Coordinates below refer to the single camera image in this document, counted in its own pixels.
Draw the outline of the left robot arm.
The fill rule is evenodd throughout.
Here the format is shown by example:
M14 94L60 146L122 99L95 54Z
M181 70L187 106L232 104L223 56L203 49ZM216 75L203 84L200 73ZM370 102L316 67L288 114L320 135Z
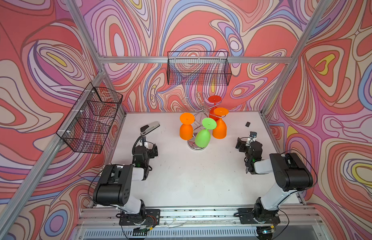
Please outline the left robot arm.
M150 160L158 156L157 145L139 137L132 150L130 165L110 164L104 167L94 189L96 205L119 210L116 217L122 226L149 226L159 223L160 210L147 211L143 200L132 195L132 182L145 181L152 167Z

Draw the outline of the red plastic wine glass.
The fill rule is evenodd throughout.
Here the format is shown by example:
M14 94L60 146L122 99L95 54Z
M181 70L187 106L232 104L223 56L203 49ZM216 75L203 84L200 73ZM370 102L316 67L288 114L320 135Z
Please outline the red plastic wine glass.
M213 106L210 108L209 117L211 119L217 121L219 119L219 117L215 114L215 109L222 102L222 97L217 96L217 95L210 96L208 98L208 101L213 104Z

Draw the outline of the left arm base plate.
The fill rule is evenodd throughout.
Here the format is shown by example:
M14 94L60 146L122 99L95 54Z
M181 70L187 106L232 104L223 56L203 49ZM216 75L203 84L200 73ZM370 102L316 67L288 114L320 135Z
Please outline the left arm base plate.
M160 223L160 209L141 210L136 215L121 211L116 217L121 226L155 227Z

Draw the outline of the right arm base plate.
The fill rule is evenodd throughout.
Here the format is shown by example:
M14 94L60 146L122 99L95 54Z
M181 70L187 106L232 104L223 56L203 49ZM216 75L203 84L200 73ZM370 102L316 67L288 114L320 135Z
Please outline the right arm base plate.
M239 208L234 214L240 219L241 224L269 224L278 225L281 223L278 211L255 210L253 208Z

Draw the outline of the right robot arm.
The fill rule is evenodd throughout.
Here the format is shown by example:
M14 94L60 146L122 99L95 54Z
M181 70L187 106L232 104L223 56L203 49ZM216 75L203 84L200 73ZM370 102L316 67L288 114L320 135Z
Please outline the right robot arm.
M280 204L290 195L314 186L314 178L296 153L270 154L262 159L263 145L250 137L238 138L236 149L245 153L246 172L252 175L274 174L275 183L256 200L253 208L236 213L242 224L279 224Z

